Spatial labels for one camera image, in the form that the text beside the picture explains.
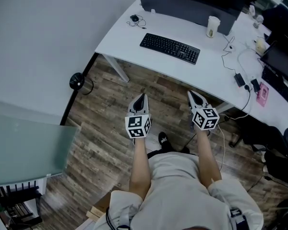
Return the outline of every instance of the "black keyboard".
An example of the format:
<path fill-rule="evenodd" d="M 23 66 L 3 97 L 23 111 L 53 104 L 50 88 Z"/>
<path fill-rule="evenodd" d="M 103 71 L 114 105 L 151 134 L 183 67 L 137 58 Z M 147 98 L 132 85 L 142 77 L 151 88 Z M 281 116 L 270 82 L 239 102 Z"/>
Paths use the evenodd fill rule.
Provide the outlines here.
<path fill-rule="evenodd" d="M 200 54 L 198 48 L 149 33 L 146 33 L 140 46 L 182 59 L 194 65 L 197 61 L 198 55 Z"/>
<path fill-rule="evenodd" d="M 270 84 L 288 102 L 288 87 L 282 79 L 267 67 L 264 67 L 262 79 Z"/>

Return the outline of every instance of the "white shirt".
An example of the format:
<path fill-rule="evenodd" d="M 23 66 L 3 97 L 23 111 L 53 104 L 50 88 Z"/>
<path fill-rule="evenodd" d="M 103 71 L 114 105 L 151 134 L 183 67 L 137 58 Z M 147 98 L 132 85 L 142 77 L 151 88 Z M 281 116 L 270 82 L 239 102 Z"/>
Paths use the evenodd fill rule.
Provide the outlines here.
<path fill-rule="evenodd" d="M 183 230 L 202 227 L 231 230 L 232 207 L 239 208 L 250 230 L 261 230 L 263 214 L 237 180 L 220 180 L 206 189 L 199 182 L 198 157 L 169 152 L 149 159 L 151 188 L 143 201 L 138 195 L 123 191 L 111 193 L 109 215 L 116 227 L 120 214 L 129 209 L 132 230 Z M 105 215 L 95 230 L 109 230 Z"/>

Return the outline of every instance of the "desk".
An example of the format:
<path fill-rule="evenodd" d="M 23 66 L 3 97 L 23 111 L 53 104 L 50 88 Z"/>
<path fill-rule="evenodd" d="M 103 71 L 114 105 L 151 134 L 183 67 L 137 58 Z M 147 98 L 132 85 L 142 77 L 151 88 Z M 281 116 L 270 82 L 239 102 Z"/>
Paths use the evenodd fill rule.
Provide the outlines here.
<path fill-rule="evenodd" d="M 138 14 L 146 20 L 147 29 L 127 25 L 126 21 L 130 21 L 130 16 L 133 14 Z M 255 29 L 252 24 L 253 20 L 248 15 L 240 14 L 232 32 L 227 36 L 228 40 L 235 36 L 233 42 L 235 52 L 225 56 L 224 62 L 226 67 L 241 73 L 246 82 L 257 78 L 260 83 L 263 81 L 262 66 L 257 60 L 258 56 L 252 50 L 245 49 L 247 47 L 255 49 L 254 40 L 270 32 L 263 25 Z M 126 82 L 129 78 L 114 58 L 168 75 L 221 99 L 224 103 L 217 107 L 219 112 L 232 107 L 241 110 L 247 103 L 249 94 L 244 88 L 238 88 L 234 80 L 234 71 L 223 67 L 221 56 L 225 54 L 223 49 L 227 41 L 220 33 L 217 33 L 214 38 L 208 38 L 205 32 L 206 27 L 189 21 L 146 12 L 141 7 L 140 0 L 136 0 L 109 30 L 96 52 L 104 55 Z M 140 42 L 146 33 L 199 48 L 201 52 L 196 65 L 140 47 Z M 245 72 L 237 60 L 242 51 L 239 60 Z M 252 91 L 249 104 L 244 111 L 261 122 L 276 126 L 283 133 L 288 127 L 288 103 L 272 87 L 269 89 L 264 108 L 256 102 L 256 94 Z"/>

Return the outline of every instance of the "desk leg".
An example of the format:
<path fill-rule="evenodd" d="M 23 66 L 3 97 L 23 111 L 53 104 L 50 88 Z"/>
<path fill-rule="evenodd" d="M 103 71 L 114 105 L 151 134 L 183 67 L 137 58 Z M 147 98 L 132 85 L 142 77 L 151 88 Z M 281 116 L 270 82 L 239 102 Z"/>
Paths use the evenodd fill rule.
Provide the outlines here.
<path fill-rule="evenodd" d="M 232 104 L 228 104 L 226 102 L 223 102 L 221 105 L 218 105 L 216 107 L 217 113 L 222 113 L 230 108 L 234 107 Z"/>
<path fill-rule="evenodd" d="M 123 69 L 119 66 L 119 64 L 116 62 L 115 58 L 107 55 L 103 55 L 106 60 L 110 63 L 110 65 L 115 69 L 115 71 L 120 75 L 120 77 L 125 81 L 129 82 L 129 78 L 127 77 L 126 73 L 123 71 Z"/>

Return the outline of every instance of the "gray wall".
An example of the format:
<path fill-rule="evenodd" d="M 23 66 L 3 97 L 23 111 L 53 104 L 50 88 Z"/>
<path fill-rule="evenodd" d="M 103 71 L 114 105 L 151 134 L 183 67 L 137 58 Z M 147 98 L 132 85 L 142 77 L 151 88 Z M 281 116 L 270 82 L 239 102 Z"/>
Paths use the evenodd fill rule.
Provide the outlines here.
<path fill-rule="evenodd" d="M 45 114 L 3 102 L 0 102 L 0 115 L 54 125 L 59 125 L 62 119 L 58 115 Z"/>
<path fill-rule="evenodd" d="M 0 102 L 62 117 L 69 79 L 135 0 L 0 0 Z"/>

